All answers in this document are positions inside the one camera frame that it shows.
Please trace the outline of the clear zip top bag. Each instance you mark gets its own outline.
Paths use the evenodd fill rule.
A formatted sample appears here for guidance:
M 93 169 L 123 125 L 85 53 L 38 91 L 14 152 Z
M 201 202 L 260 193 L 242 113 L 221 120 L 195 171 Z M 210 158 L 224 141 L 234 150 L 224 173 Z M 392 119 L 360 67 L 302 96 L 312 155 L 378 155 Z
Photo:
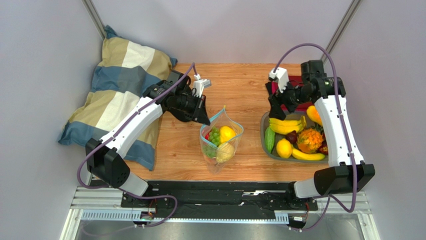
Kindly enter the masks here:
M 199 140 L 207 169 L 218 174 L 235 157 L 244 128 L 228 116 L 226 106 L 209 120 L 210 125 L 200 128 Z

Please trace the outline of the yellow lemon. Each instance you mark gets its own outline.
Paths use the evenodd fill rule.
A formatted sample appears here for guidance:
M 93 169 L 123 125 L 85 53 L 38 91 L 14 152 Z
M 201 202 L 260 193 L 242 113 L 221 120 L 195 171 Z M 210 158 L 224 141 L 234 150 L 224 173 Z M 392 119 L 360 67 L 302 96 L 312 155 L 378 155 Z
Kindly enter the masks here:
M 293 145 L 285 138 L 276 143 L 275 149 L 278 156 L 284 159 L 288 159 L 293 153 Z

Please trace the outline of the yellow pear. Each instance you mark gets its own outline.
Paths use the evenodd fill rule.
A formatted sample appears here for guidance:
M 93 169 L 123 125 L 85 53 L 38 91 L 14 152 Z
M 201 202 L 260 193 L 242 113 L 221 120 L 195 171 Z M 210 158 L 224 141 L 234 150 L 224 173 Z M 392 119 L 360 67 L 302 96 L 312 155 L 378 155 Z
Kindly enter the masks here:
M 221 144 L 228 142 L 236 135 L 236 132 L 230 126 L 224 125 L 219 129 L 219 139 Z

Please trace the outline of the green grape bunch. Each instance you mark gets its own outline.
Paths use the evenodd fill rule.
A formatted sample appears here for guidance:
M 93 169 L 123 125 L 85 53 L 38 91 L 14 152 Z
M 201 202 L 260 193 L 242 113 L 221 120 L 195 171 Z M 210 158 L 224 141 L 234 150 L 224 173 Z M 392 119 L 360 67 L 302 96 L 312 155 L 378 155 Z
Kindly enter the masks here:
M 206 139 L 208 143 L 204 144 L 203 153 L 208 158 L 215 158 L 218 147 L 221 144 L 219 129 L 213 126 L 207 134 L 209 134 L 209 140 Z

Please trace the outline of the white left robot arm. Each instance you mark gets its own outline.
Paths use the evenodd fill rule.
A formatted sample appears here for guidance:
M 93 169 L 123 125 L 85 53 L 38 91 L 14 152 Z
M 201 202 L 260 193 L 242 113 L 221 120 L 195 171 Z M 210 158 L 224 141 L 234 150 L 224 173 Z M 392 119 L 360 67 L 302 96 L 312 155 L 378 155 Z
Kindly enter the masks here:
M 99 140 L 85 145 L 87 170 L 107 186 L 143 196 L 149 184 L 132 173 L 124 159 L 138 137 L 165 112 L 181 122 L 209 125 L 204 89 L 209 79 L 194 75 L 193 86 L 187 74 L 172 70 L 166 80 L 149 86 L 130 113 Z

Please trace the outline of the beige bumpy fruit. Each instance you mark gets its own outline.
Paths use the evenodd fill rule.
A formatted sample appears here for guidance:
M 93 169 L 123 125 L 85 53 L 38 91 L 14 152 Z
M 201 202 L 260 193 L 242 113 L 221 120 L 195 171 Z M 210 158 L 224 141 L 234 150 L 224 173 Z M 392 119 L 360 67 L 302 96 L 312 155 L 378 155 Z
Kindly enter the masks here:
M 230 143 L 222 143 L 219 145 L 217 151 L 216 151 L 216 161 L 218 163 L 225 163 L 232 159 L 235 155 L 235 147 L 231 145 Z

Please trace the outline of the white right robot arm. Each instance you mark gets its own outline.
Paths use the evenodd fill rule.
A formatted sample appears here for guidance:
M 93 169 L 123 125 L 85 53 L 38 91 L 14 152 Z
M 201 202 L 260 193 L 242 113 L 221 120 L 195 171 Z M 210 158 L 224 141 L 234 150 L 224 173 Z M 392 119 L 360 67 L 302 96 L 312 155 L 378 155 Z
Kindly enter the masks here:
M 318 170 L 307 180 L 293 182 L 296 198 L 358 193 L 374 177 L 373 164 L 367 164 L 352 133 L 346 109 L 346 91 L 339 77 L 328 77 L 321 60 L 301 64 L 302 86 L 293 86 L 288 71 L 278 67 L 268 74 L 268 86 L 277 89 L 268 97 L 270 117 L 284 120 L 282 106 L 290 112 L 311 102 L 319 113 L 328 146 L 328 168 Z

